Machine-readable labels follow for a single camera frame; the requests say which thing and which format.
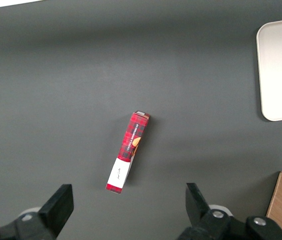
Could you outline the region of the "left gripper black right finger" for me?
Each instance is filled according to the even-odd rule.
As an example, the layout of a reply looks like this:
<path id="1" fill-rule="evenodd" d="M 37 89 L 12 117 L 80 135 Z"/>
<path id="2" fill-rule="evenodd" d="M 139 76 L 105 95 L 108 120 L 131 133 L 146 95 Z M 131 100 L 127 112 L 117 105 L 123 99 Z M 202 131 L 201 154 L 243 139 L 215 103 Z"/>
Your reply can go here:
<path id="1" fill-rule="evenodd" d="M 237 220 L 227 208 L 207 204 L 195 183 L 186 184 L 186 211 L 191 226 L 179 240 L 282 240 L 282 228 L 265 216 Z"/>

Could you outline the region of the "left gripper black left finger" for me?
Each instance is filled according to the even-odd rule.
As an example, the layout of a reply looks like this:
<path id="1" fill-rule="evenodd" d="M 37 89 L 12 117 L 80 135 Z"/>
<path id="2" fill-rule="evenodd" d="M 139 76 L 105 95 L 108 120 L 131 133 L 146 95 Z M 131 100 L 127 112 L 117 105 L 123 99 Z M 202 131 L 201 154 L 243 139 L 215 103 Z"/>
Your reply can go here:
<path id="1" fill-rule="evenodd" d="M 63 184 L 38 210 L 27 210 L 0 226 L 0 240 L 55 240 L 73 210 L 72 185 Z"/>

